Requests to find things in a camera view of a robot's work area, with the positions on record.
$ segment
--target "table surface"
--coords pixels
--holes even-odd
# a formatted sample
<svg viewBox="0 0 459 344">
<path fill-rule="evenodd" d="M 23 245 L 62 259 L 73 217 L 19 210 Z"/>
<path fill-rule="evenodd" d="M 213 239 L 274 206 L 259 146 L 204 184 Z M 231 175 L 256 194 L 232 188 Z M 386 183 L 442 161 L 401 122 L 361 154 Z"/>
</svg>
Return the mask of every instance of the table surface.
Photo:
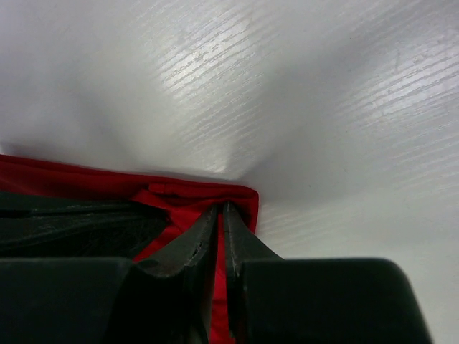
<svg viewBox="0 0 459 344">
<path fill-rule="evenodd" d="M 3 153 L 242 183 L 284 257 L 387 257 L 459 338 L 459 2 L 3 0 Z"/>
</svg>

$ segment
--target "glossy white tabletop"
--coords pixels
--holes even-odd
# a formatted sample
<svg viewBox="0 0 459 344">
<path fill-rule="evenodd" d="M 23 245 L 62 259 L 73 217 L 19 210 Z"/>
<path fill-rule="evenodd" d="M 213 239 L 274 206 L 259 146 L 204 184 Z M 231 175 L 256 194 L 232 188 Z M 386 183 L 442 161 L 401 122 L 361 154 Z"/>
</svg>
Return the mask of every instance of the glossy white tabletop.
<svg viewBox="0 0 459 344">
<path fill-rule="evenodd" d="M 4 153 L 235 181 L 284 257 L 387 257 L 459 341 L 459 1 L 3 0 Z"/>
</svg>

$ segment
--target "folded red fabric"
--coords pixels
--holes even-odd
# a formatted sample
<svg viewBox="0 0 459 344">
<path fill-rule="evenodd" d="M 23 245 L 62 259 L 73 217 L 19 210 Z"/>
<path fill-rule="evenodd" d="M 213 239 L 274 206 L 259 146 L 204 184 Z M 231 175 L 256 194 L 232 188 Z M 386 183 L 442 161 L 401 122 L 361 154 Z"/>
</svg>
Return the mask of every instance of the folded red fabric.
<svg viewBox="0 0 459 344">
<path fill-rule="evenodd" d="M 163 234 L 144 249 L 142 260 L 186 231 L 211 204 L 232 201 L 255 232 L 258 193 L 251 188 L 141 176 L 0 155 L 0 190 L 72 199 L 130 199 L 164 209 Z M 212 305 L 212 343 L 233 343 L 228 328 L 222 215 L 219 216 L 217 272 Z"/>
</svg>

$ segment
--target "white surface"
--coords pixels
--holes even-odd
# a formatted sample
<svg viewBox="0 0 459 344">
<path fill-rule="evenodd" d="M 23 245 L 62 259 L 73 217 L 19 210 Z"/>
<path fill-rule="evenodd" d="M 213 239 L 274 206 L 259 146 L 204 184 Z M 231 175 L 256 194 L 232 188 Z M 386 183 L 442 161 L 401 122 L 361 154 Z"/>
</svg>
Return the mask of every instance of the white surface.
<svg viewBox="0 0 459 344">
<path fill-rule="evenodd" d="M 284 257 L 388 257 L 459 340 L 459 2 L 0 3 L 3 152 L 239 181 Z"/>
</svg>

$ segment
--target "red cloth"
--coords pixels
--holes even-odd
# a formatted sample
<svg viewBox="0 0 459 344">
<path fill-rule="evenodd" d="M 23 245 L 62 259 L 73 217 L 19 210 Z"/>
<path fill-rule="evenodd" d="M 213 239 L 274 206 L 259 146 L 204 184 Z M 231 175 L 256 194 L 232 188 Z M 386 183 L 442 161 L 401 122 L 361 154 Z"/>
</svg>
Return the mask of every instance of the red cloth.
<svg viewBox="0 0 459 344">
<path fill-rule="evenodd" d="M 244 186 L 197 183 L 174 178 L 139 176 L 0 155 L 0 190 L 72 199 L 130 199 L 164 209 L 169 224 L 143 250 L 143 259 L 186 231 L 211 204 L 233 201 L 255 232 L 258 193 Z M 212 343 L 233 343 L 228 329 L 222 215 L 212 305 Z"/>
</svg>

